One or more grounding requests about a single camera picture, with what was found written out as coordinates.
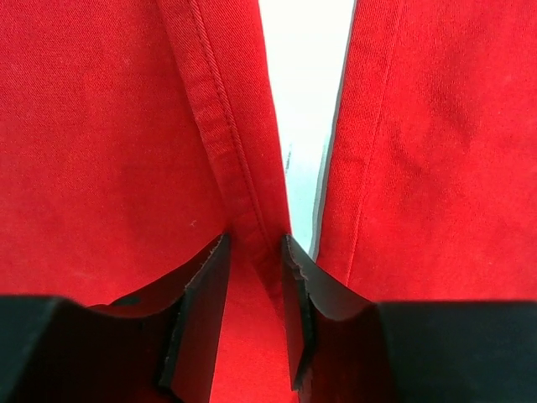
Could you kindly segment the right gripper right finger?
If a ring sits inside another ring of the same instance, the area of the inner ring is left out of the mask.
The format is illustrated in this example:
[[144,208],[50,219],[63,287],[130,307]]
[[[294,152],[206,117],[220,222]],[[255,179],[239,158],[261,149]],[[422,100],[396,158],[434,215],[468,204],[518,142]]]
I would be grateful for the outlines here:
[[302,402],[533,402],[532,301],[373,302],[281,241],[291,388]]

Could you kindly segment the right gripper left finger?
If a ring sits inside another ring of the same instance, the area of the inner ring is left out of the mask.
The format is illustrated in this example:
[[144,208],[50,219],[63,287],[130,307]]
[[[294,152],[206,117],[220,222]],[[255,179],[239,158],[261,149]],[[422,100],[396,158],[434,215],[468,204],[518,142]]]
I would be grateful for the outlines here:
[[230,238],[108,305],[1,299],[4,402],[207,402],[230,272]]

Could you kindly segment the red trousers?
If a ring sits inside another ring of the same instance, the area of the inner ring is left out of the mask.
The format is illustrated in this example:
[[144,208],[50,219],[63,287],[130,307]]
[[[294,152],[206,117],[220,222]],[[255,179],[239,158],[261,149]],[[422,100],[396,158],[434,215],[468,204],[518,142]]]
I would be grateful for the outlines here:
[[[372,301],[536,298],[536,4],[361,1],[317,264]],[[255,1],[1,4],[1,290],[94,305],[232,235],[214,402],[295,402]]]

